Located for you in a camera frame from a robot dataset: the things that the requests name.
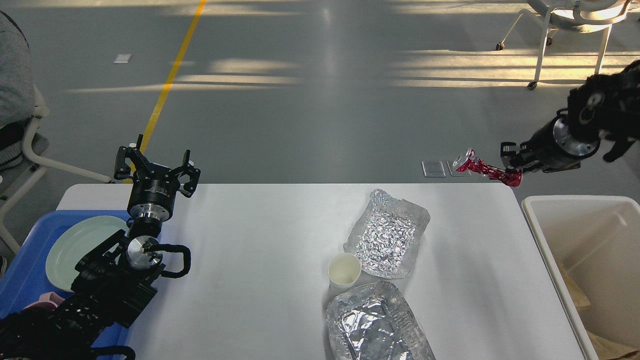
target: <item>storage bin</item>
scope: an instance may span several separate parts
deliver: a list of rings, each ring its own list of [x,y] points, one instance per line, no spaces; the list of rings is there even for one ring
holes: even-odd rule
[[[640,348],[640,206],[627,197],[533,196],[522,202],[549,274],[586,359],[585,328]],[[578,313],[555,260],[591,301]]]

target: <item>chair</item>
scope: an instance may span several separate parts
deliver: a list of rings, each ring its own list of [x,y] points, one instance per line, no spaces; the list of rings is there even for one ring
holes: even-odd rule
[[[527,3],[536,13],[529,9],[520,10],[513,25],[507,31],[507,35],[495,46],[495,49],[504,49],[504,42],[522,15],[530,15],[537,23],[542,25],[536,75],[533,81],[527,85],[529,90],[533,90],[538,86],[538,81],[540,80],[542,57],[545,55],[545,49],[552,44],[553,36],[558,30],[574,33],[602,31],[600,52],[598,53],[598,61],[595,68],[595,74],[598,74],[602,70],[602,58],[607,49],[611,27],[627,17],[630,2],[631,0],[569,0],[568,2],[564,0],[563,3],[549,5],[544,0],[527,0]]]
[[[4,217],[7,212],[9,212],[9,210],[11,210],[14,205],[16,205],[16,203],[18,203],[18,201],[20,201],[21,198],[33,187],[33,185],[42,178],[49,168],[57,168],[72,174],[89,177],[90,179],[95,179],[103,183],[111,182],[111,178],[108,176],[42,156],[48,147],[48,141],[42,136],[36,134],[36,131],[40,127],[40,119],[49,115],[49,108],[47,107],[44,97],[42,97],[38,88],[35,86],[34,88],[36,95],[35,109],[32,118],[27,124],[24,137],[22,138],[22,152],[24,153],[23,164],[20,164],[18,168],[9,170],[9,172],[13,172],[12,176],[5,176],[3,172],[2,180],[2,187],[5,188],[4,193],[10,193],[11,195],[4,196],[3,198],[5,199],[5,202],[0,206],[0,240],[2,240],[14,254],[18,253],[20,245],[4,226]]]

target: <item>aluminum foil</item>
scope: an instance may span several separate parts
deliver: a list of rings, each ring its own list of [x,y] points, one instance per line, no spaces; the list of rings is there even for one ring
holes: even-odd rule
[[[336,297],[326,314],[338,360],[435,360],[400,291],[387,281]]]
[[[418,255],[429,212],[407,200],[375,189],[369,205],[353,226],[344,251],[354,254],[362,270],[386,279],[407,276]]]

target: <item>blue tray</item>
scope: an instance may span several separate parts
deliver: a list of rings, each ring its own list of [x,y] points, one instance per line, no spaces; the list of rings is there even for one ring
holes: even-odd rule
[[[37,301],[43,293],[54,291],[65,299],[72,295],[49,282],[45,272],[49,250],[60,235],[70,227],[82,220],[100,215],[111,215],[125,221],[129,218],[126,211],[60,210],[48,213],[36,222],[6,275],[0,281],[0,318],[22,310],[25,306]],[[93,346],[125,345],[128,332],[128,329],[116,323],[104,329]]]

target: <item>pink object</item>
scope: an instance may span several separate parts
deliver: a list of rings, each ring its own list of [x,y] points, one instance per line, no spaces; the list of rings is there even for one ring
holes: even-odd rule
[[[47,311],[54,311],[65,299],[61,298],[55,292],[44,293],[40,296],[38,301],[31,303],[25,307],[39,307],[40,309],[44,309]]]
[[[473,171],[484,176],[488,176],[489,179],[502,181],[507,186],[515,188],[520,186],[522,180],[522,171],[516,170],[515,172],[506,172],[505,170],[494,167],[485,163],[481,158],[476,156],[476,152],[469,148],[467,151],[453,161],[452,168],[455,171]]]

